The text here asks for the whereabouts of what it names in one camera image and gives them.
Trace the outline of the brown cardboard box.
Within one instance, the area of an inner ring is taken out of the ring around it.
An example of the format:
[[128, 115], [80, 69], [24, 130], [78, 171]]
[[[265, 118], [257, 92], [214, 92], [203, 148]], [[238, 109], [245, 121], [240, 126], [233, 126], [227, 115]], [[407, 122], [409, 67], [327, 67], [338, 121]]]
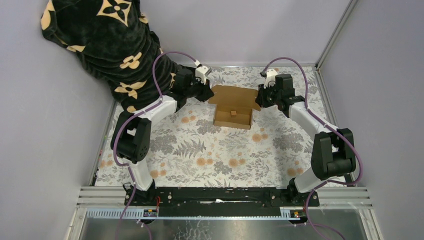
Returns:
[[213, 124], [218, 127], [250, 130], [253, 112], [260, 111], [256, 103], [258, 90], [229, 85], [215, 85], [214, 96], [208, 100], [216, 105]]

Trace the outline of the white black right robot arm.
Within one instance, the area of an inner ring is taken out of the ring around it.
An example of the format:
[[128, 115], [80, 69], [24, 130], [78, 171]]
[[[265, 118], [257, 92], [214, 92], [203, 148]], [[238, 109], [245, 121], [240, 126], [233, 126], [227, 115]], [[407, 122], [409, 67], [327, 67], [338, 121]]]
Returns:
[[290, 74], [279, 74], [267, 69], [260, 74], [263, 84], [258, 86], [256, 103], [262, 108], [277, 106], [278, 110], [296, 122], [313, 141], [310, 168], [290, 182], [287, 201], [293, 206], [301, 205], [307, 194], [320, 184], [335, 177], [354, 172], [356, 156], [352, 150], [353, 134], [340, 129], [314, 114], [307, 100], [296, 95]]

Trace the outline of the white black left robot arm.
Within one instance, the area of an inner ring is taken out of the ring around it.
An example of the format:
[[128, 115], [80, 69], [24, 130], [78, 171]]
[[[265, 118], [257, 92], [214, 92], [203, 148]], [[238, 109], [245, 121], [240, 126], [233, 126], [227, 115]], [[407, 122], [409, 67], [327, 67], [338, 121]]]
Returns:
[[152, 126], [176, 113], [189, 98], [205, 102], [214, 96], [208, 75], [211, 68], [200, 64], [194, 71], [181, 69], [173, 75], [171, 89], [155, 102], [140, 110], [120, 113], [110, 147], [116, 156], [128, 165], [136, 199], [144, 206], [152, 204], [155, 192], [154, 180], [148, 169], [146, 156], [150, 148]]

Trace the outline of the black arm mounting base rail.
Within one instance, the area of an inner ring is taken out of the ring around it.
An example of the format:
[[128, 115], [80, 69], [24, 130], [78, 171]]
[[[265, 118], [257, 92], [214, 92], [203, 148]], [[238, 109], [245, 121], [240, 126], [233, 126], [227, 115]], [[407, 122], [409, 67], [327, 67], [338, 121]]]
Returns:
[[290, 186], [277, 187], [157, 187], [147, 191], [123, 186], [125, 203], [131, 206], [152, 206], [170, 213], [223, 214], [270, 213], [277, 208], [299, 208], [320, 205], [317, 193], [298, 193]]

